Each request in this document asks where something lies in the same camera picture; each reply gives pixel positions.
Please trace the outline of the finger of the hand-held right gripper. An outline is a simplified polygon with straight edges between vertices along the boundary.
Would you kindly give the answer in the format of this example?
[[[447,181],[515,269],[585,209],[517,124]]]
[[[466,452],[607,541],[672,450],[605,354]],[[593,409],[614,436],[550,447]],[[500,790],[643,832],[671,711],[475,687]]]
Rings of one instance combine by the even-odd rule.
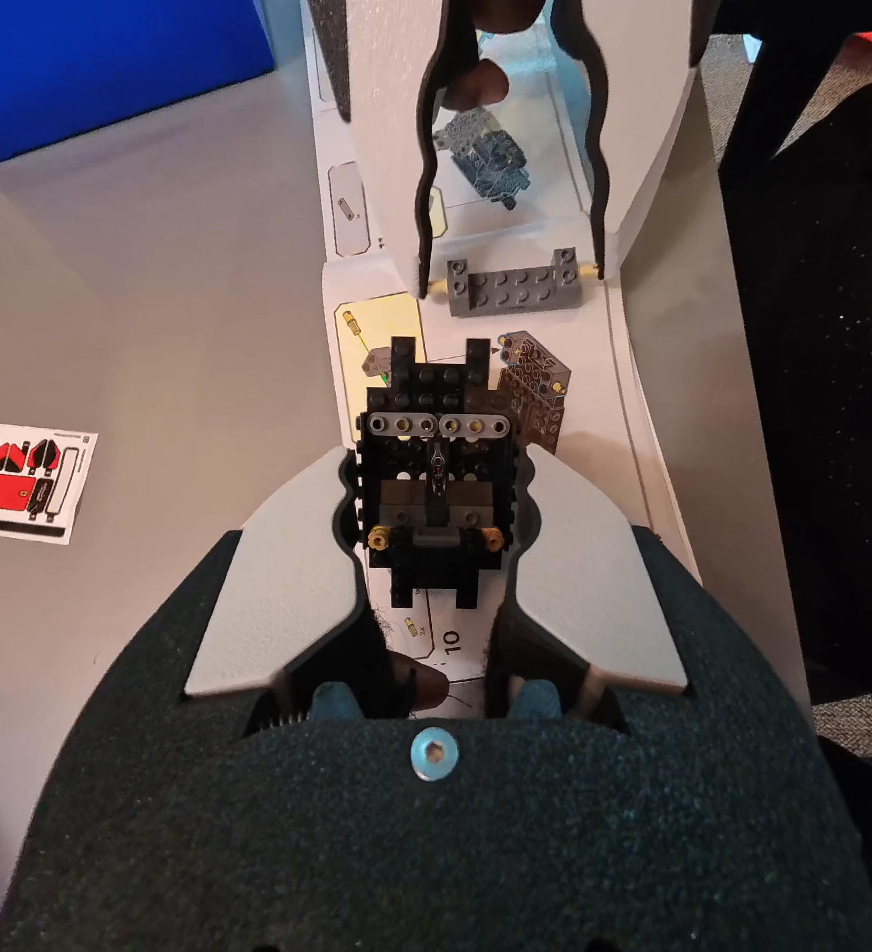
[[[406,292],[427,295],[435,102],[475,52],[466,2],[348,1],[350,128],[370,209]]]
[[[620,275],[652,206],[705,51],[705,3],[556,1],[553,33],[590,89],[583,132],[602,279]]]

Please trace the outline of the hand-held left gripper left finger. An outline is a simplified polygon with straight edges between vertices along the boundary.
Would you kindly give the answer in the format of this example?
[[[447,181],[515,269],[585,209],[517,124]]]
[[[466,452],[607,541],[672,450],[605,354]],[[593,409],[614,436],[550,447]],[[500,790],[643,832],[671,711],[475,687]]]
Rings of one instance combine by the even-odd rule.
[[[190,697],[273,683],[358,622],[365,577],[342,519],[353,455],[329,450],[251,515],[184,686]]]

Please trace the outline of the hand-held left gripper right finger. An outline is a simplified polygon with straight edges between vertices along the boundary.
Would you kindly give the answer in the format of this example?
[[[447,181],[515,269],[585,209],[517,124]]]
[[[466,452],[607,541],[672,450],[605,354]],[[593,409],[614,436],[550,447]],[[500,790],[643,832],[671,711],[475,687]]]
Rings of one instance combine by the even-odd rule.
[[[519,466],[504,658],[565,697],[688,684],[635,532],[595,484],[539,446]]]

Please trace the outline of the large blue plastic bin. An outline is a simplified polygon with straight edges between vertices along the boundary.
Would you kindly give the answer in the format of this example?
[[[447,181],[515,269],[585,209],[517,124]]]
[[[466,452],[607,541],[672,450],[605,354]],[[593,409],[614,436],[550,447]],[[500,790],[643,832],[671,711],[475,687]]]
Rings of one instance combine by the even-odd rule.
[[[0,1],[0,162],[274,67],[261,2]]]

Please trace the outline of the grey lego brick tan pins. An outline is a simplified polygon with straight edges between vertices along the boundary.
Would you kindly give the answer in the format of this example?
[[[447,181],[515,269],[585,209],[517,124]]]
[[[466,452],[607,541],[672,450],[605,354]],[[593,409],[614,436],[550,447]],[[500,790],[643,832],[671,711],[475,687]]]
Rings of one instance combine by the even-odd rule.
[[[556,248],[547,266],[472,270],[465,258],[446,263],[445,277],[428,293],[446,298],[457,318],[574,310],[583,303],[583,284],[599,280],[594,264],[581,264],[573,246]]]

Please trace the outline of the black lego chassis assembly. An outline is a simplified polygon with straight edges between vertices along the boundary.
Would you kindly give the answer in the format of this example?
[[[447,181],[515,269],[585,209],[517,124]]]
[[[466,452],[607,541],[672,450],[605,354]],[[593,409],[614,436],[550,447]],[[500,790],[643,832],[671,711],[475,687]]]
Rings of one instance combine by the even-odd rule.
[[[519,425],[489,387],[490,343],[469,339],[462,363],[426,363],[413,337],[391,341],[382,387],[356,418],[359,541],[390,573],[390,603],[418,589],[477,608],[479,575],[513,542]]]

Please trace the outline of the lego instruction booklet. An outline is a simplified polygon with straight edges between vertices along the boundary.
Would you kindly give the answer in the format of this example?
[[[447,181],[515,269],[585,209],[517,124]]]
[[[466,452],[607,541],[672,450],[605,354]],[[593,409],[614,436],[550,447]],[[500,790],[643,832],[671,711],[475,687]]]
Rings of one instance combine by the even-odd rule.
[[[463,320],[446,300],[445,265],[456,257],[484,270],[543,267],[572,245],[581,265],[594,265],[581,155],[588,95],[547,15],[514,35],[479,31],[478,51],[506,71],[509,95],[482,112],[441,109],[434,120],[431,280],[439,289],[418,303],[384,249],[309,3],[300,7],[323,180],[323,308],[345,442],[358,438],[368,387],[388,381],[392,337],[414,336],[418,359],[433,363],[461,363],[467,338],[488,338],[489,386],[509,385],[522,435],[603,490],[630,522],[658,531],[695,571],[640,389],[620,279],[585,272],[581,307],[567,311]]]

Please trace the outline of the person's right hand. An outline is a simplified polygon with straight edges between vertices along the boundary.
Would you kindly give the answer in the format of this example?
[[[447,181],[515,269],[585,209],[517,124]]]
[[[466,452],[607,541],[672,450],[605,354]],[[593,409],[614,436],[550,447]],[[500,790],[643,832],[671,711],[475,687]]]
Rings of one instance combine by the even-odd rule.
[[[452,1],[445,46],[437,67],[442,105],[463,112],[502,101],[509,81],[502,68],[478,52],[477,31],[510,34],[528,30],[543,1]]]

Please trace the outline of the red and white sticker sheet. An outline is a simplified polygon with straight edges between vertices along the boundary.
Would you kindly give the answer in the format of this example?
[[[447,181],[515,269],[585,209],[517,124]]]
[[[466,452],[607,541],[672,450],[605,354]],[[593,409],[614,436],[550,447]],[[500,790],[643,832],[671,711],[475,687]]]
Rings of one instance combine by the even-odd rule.
[[[0,536],[68,544],[97,440],[0,423]]]

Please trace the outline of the dark cloth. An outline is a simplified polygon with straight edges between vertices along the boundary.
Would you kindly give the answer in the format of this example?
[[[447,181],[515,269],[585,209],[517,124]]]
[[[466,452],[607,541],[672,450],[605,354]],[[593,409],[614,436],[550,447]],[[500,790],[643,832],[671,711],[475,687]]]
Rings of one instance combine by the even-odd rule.
[[[872,85],[724,203],[802,653],[872,693]]]

